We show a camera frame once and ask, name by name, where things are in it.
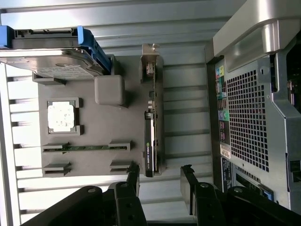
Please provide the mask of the blue case latch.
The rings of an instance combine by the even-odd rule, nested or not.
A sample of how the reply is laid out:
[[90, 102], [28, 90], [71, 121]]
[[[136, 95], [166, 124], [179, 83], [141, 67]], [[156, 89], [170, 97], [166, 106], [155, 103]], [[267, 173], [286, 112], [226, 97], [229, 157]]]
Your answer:
[[259, 184], [258, 188], [260, 190], [260, 195], [266, 197], [267, 199], [274, 201], [274, 193], [271, 189], [265, 185]]

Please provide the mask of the green RAM stick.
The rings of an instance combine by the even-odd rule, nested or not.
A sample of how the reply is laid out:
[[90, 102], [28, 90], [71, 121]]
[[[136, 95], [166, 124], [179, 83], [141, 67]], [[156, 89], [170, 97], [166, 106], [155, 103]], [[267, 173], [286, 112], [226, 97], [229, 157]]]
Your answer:
[[110, 147], [107, 145], [90, 145], [90, 146], [65, 146], [62, 148], [63, 151], [98, 151], [98, 150], [109, 150]]

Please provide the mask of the grey plastic parts rack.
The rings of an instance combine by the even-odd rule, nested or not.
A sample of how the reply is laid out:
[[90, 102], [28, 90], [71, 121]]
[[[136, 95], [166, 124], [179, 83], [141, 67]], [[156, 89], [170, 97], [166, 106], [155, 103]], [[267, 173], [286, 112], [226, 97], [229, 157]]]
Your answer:
[[[144, 112], [150, 84], [141, 83], [141, 56], [113, 58], [111, 75], [39, 85], [41, 168], [44, 177], [126, 174], [132, 162], [144, 168]], [[158, 171], [164, 168], [163, 62], [157, 58], [159, 84]], [[67, 101], [74, 106], [71, 132], [51, 132], [48, 106]], [[107, 145], [109, 150], [68, 151], [65, 146]]]

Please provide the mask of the open black PC case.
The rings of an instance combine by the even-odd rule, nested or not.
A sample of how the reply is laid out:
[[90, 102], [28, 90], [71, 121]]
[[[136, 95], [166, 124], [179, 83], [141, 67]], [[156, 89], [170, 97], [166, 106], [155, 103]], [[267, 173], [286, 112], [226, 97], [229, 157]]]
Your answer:
[[214, 184], [301, 215], [301, 0], [246, 0], [205, 56]]

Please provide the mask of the silver CPU chip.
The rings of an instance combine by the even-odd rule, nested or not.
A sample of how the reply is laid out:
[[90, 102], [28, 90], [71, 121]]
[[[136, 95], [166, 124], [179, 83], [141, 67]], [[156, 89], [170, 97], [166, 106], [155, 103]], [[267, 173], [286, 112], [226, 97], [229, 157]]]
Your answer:
[[71, 132], [75, 126], [74, 106], [67, 101], [48, 106], [48, 128], [51, 132]]

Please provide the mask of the hard disk in blue carrier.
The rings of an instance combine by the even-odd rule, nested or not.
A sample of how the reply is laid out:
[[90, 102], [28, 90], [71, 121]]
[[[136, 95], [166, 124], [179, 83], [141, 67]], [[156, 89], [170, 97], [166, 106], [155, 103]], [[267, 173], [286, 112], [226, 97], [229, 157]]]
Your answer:
[[112, 63], [92, 32], [15, 30], [0, 25], [0, 62], [30, 70], [42, 78], [84, 80], [111, 73]]

